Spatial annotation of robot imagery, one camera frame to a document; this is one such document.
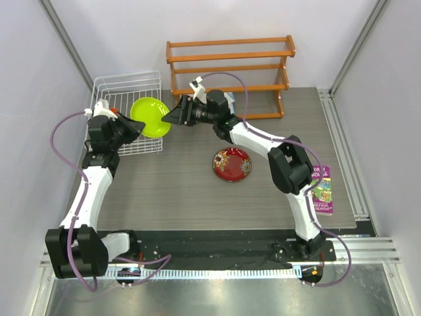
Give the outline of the green plate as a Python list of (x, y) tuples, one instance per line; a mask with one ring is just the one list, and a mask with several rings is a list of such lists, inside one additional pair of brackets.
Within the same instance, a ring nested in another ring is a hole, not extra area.
[(162, 121), (170, 112), (168, 107), (154, 97), (142, 97), (136, 100), (130, 109), (130, 118), (145, 124), (141, 134), (148, 138), (161, 138), (171, 128), (171, 124)]

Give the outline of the red floral plate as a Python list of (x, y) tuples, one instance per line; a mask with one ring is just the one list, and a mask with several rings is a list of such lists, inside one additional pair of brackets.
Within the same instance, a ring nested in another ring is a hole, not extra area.
[(242, 149), (227, 147), (214, 155), (212, 169), (222, 180), (239, 182), (250, 174), (252, 162), (250, 156)]

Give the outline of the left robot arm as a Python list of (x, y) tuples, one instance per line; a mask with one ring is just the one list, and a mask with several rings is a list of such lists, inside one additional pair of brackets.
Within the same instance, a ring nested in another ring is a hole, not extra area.
[(45, 235), (52, 268), (60, 279), (101, 277), (113, 259), (131, 263), (140, 255), (133, 230), (100, 237), (97, 221), (120, 162), (118, 150), (136, 140), (145, 123), (115, 113), (93, 116), (87, 125), (91, 147), (82, 166), (63, 160), (81, 176), (80, 186), (64, 220)]

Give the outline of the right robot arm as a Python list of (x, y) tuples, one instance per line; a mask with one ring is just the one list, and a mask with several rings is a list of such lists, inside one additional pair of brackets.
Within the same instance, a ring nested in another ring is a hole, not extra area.
[(221, 140), (243, 146), (268, 159), (272, 181), (286, 195), (293, 213), (299, 256), (311, 260), (320, 253), (326, 237), (312, 202), (313, 165), (298, 137), (278, 138), (253, 128), (231, 113), (228, 100), (220, 90), (210, 91), (205, 103), (198, 98), (182, 96), (162, 121), (186, 126), (198, 122), (211, 124)]

